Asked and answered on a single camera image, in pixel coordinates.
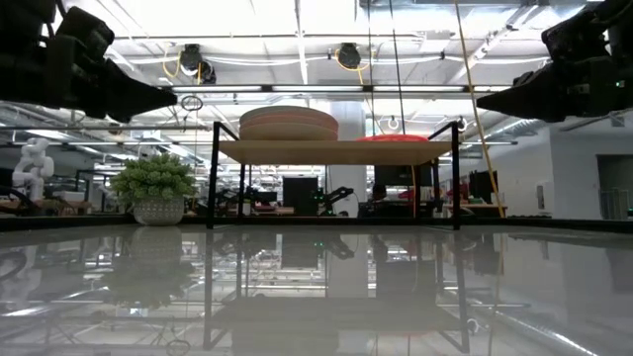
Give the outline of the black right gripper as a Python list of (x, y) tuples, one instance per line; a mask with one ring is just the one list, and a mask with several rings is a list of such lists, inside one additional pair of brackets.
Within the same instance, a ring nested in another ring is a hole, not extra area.
[(562, 51), (505, 90), (476, 100), (479, 109), (547, 123), (600, 117), (633, 107), (633, 61), (606, 48)]

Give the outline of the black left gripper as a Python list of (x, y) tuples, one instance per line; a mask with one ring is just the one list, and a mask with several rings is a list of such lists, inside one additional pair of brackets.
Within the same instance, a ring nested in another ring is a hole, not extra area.
[(120, 123), (173, 106), (177, 97), (132, 79), (78, 39), (46, 38), (0, 22), (0, 101), (78, 109)]

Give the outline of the orange transparent plastic plate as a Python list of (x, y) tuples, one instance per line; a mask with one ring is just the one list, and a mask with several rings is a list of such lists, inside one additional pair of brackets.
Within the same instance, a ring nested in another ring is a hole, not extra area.
[(415, 134), (381, 134), (357, 138), (357, 141), (375, 141), (375, 142), (426, 142), (428, 138)]

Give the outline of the wooden shelf board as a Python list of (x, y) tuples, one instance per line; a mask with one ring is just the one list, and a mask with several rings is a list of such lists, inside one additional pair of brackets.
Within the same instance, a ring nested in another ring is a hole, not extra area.
[(220, 151), (247, 165), (419, 165), (451, 151), (447, 141), (221, 141)]

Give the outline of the green artificial plant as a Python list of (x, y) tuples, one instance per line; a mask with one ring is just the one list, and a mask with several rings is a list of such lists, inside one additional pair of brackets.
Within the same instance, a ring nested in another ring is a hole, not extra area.
[(163, 153), (127, 160), (125, 168), (111, 179), (112, 189), (128, 203), (147, 199), (170, 201), (196, 194), (193, 169), (178, 156)]

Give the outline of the grey patterned plant pot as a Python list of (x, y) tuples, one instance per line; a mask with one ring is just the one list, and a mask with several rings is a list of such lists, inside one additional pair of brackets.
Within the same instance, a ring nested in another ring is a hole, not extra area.
[(181, 222), (184, 216), (185, 199), (183, 197), (162, 199), (145, 198), (134, 203), (135, 220), (148, 226), (168, 226)]

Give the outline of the dark grey door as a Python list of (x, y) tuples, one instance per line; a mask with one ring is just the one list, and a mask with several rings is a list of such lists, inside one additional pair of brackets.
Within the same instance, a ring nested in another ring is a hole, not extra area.
[(633, 219), (633, 155), (598, 155), (596, 159), (601, 217)]

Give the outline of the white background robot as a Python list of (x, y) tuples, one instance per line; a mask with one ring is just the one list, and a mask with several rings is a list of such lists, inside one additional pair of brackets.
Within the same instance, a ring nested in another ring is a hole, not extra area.
[(44, 197), (45, 179), (54, 173), (54, 161), (45, 153), (48, 146), (46, 138), (29, 138), (12, 173), (12, 188), (34, 202)]

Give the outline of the black wide monitor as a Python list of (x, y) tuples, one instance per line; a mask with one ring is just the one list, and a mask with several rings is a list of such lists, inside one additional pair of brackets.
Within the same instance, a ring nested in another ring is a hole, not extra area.
[(432, 168), (419, 166), (375, 165), (375, 183), (384, 186), (410, 186), (417, 182), (422, 187), (432, 186)]

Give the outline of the person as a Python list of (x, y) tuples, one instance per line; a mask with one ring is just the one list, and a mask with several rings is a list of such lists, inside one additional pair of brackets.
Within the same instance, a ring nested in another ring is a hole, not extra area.
[(388, 194), (385, 185), (375, 184), (372, 194), (365, 203), (359, 204), (358, 218), (379, 217), (388, 204)]

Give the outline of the long ceiling light strip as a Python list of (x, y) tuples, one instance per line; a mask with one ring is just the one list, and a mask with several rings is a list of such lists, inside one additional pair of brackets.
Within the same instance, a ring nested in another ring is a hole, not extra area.
[(469, 93), (467, 85), (177, 85), (173, 93)]

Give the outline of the black computer monitor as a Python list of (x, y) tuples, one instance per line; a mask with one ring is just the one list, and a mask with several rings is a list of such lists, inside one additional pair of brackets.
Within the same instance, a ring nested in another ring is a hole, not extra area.
[(315, 216), (317, 202), (314, 199), (314, 193), (317, 188), (316, 177), (284, 177), (283, 205), (286, 208), (293, 208), (296, 216)]

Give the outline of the silver ventilation duct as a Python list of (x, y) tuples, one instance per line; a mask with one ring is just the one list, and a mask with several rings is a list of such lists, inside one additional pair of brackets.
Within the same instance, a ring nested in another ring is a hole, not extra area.
[(541, 120), (510, 118), (486, 130), (485, 140), (511, 140), (522, 136), (534, 136), (549, 126), (551, 123)]

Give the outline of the black frame wooden shelf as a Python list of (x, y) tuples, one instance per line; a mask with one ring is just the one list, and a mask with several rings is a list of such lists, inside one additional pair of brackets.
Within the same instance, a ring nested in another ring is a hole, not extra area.
[[(219, 149), (219, 143), (221, 141), (239, 141), (241, 139), (238, 138), (234, 133), (231, 133), (229, 140), (220, 140), (220, 132), (227, 132), (228, 128), (222, 123), (214, 123), (212, 127), (213, 132), (213, 140), (212, 140), (212, 159), (211, 159), (211, 168), (209, 173), (209, 193), (208, 193), (208, 212), (206, 215), (206, 225), (208, 228), (212, 228), (218, 224), (215, 214), (215, 205), (218, 200), (217, 194), (217, 180), (218, 180), (218, 167), (219, 167), (219, 155), (222, 153)], [(453, 189), (459, 189), (459, 146), (460, 146), (460, 133), (458, 124), (453, 122), (444, 127), (442, 127), (436, 133), (433, 133), (428, 137), (428, 141), (438, 142), (438, 141), (447, 141), (451, 143), (451, 151), (447, 152), (452, 156), (452, 172), (454, 173), (453, 177)], [(436, 163), (439, 160), (439, 157), (430, 160)], [(239, 164), (239, 172), (238, 172), (238, 203), (240, 205), (243, 204), (244, 200), (244, 179), (247, 164)]]

